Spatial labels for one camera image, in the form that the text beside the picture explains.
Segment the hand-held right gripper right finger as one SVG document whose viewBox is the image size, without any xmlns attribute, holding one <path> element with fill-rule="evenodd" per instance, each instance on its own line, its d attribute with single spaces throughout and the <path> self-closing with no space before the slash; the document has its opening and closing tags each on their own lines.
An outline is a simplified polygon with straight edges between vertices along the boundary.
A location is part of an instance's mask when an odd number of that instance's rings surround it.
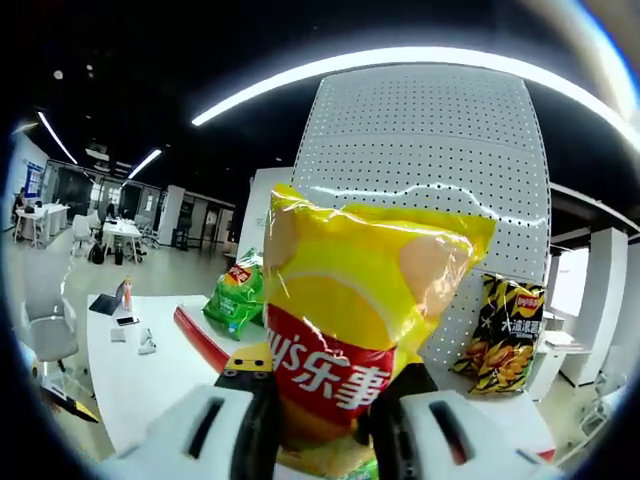
<svg viewBox="0 0 640 480">
<path fill-rule="evenodd" d="M 412 363 L 370 407 L 381 479 L 556 479 L 558 469 L 509 444 L 462 395 Z"/>
</svg>

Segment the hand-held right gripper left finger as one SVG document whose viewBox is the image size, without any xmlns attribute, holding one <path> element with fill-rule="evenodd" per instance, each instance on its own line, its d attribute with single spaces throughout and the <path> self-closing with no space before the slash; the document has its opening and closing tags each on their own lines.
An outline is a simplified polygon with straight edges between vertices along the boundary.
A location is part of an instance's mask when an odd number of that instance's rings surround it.
<svg viewBox="0 0 640 480">
<path fill-rule="evenodd" d="M 143 440 L 104 461 L 102 479 L 271 479 L 281 405 L 265 341 L 236 350 L 213 385 L 198 385 Z"/>
</svg>

